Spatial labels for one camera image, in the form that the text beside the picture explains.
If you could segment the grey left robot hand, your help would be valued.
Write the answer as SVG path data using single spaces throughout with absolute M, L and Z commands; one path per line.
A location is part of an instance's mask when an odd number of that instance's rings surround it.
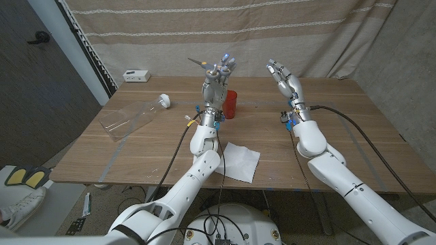
M 223 105 L 228 96 L 229 78 L 236 68 L 236 61 L 229 54 L 224 54 L 218 63 L 200 62 L 200 66 L 205 74 L 202 85 L 204 111 L 200 124 L 212 127 L 215 122 L 225 118 Z

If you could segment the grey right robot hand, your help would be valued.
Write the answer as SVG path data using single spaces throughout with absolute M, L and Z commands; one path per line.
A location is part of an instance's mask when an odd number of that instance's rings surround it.
M 266 67 L 276 81 L 280 93 L 288 100 L 292 109 L 292 119 L 296 123 L 311 120 L 300 80 L 288 68 L 273 59 L 268 61 Z

